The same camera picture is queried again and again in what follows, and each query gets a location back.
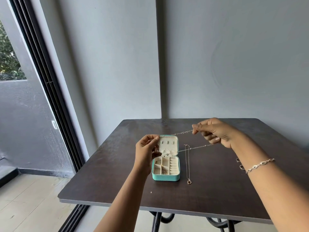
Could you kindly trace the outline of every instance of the forearm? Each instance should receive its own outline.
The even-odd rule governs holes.
[[[269,157],[244,134],[238,135],[231,147],[245,170],[272,157]],[[309,195],[307,191],[273,162],[253,169],[248,176],[278,231],[308,230],[306,221],[309,218]]]
[[[146,179],[133,168],[94,232],[134,231]]]

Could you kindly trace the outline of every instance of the jewelry box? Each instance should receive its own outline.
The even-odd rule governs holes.
[[[177,157],[179,151],[178,137],[174,135],[160,135],[159,152],[161,156],[152,162],[152,178],[156,181],[178,181],[180,178],[180,164]]]

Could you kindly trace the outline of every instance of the table edge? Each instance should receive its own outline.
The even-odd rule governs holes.
[[[83,204],[83,205],[90,205],[90,206],[101,206],[101,207],[111,206],[111,203],[98,203],[98,202],[91,202],[91,201],[80,201],[80,200],[70,200],[70,199],[59,199],[59,201],[61,203]],[[249,217],[239,217],[239,216],[232,216],[232,215],[199,213],[199,212],[181,211],[181,210],[173,210],[173,209],[165,209],[165,208],[151,208],[151,207],[139,207],[139,210],[162,212],[162,213],[174,213],[174,214],[208,217],[208,218],[220,218],[220,219],[236,220],[236,221],[243,221],[243,222],[256,222],[256,223],[263,223],[263,224],[270,224],[270,225],[273,224],[270,219],[261,219],[261,218],[252,218],[252,217],[249,218]]]

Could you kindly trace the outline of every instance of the hand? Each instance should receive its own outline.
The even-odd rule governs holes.
[[[159,135],[147,134],[137,142],[134,169],[147,176],[151,173],[152,160],[161,155],[158,145],[159,139]]]
[[[241,132],[230,126],[218,118],[211,118],[192,125],[193,134],[200,132],[206,140],[211,144],[219,143],[227,148],[231,148],[231,141],[235,135],[241,134]]]

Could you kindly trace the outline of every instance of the person's left hand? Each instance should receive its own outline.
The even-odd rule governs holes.
[[[133,169],[143,172],[147,176],[151,173],[151,161],[161,155],[158,145],[159,139],[159,135],[147,134],[137,142]]]

